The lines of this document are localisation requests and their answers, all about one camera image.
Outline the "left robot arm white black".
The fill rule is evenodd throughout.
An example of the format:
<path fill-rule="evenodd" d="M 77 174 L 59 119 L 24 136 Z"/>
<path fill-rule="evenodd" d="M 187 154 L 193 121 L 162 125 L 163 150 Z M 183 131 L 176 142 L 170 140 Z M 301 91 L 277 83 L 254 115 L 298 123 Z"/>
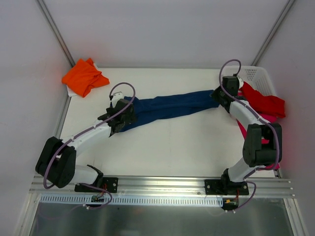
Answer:
<path fill-rule="evenodd" d="M 73 183 L 77 185 L 75 190 L 78 192 L 87 188 L 93 192 L 99 191 L 104 183 L 104 174 L 94 166 L 78 165 L 77 157 L 135 121 L 132 101 L 122 98 L 114 107 L 107 108 L 93 126 L 67 141 L 54 136 L 49 138 L 35 166 L 35 171 L 44 178 L 44 188 L 49 189 L 48 182 L 57 188 Z"/>

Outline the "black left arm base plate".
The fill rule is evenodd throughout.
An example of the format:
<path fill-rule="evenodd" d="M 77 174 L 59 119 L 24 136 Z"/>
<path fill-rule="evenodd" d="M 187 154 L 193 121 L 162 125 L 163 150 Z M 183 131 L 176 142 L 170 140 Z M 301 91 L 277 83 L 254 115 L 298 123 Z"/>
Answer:
<path fill-rule="evenodd" d="M 75 186 L 74 191 L 80 193 L 96 193 L 101 192 L 97 190 L 101 188 L 110 193 L 117 193 L 118 180 L 117 177 L 98 177 L 93 184 L 90 184 L 92 188 L 88 187 L 86 184 L 79 184 Z"/>

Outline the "red t shirt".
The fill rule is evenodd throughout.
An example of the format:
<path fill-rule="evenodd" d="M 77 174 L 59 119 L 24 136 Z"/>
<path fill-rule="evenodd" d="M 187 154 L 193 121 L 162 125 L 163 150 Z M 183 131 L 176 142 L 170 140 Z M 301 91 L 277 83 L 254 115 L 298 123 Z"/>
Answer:
<path fill-rule="evenodd" d="M 286 117 L 285 101 L 283 99 L 273 95 L 264 96 L 246 82 L 244 82 L 240 91 L 256 112 L 277 118 Z"/>

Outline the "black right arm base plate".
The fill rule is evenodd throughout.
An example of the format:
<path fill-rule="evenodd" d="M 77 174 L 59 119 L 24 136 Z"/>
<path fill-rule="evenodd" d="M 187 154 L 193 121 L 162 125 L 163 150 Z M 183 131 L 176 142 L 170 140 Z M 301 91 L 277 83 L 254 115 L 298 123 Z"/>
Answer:
<path fill-rule="evenodd" d="M 221 179 L 206 179 L 204 183 L 206 195 L 249 195 L 248 184 L 245 181 L 224 182 Z"/>

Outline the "blue printed t shirt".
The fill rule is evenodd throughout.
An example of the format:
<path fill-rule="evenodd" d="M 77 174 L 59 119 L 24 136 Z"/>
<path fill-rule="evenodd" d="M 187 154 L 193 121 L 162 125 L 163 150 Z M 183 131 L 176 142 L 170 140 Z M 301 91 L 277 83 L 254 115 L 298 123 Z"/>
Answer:
<path fill-rule="evenodd" d="M 124 127 L 121 131 L 125 132 L 156 120 L 188 116 L 207 109 L 217 108 L 219 103 L 211 97 L 212 93 L 212 90 L 203 90 L 148 99 L 136 97 L 133 106 L 137 121 Z"/>

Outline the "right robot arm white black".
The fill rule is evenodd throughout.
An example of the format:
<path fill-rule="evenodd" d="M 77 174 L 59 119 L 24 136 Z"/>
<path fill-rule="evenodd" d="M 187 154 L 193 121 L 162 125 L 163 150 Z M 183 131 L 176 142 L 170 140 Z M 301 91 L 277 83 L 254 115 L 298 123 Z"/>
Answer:
<path fill-rule="evenodd" d="M 246 179 L 253 173 L 277 164 L 282 157 L 282 127 L 259 115 L 238 95 L 241 80 L 237 75 L 224 76 L 211 97 L 219 102 L 246 130 L 241 159 L 224 170 L 220 179 L 205 181 L 207 195 L 249 194 Z"/>

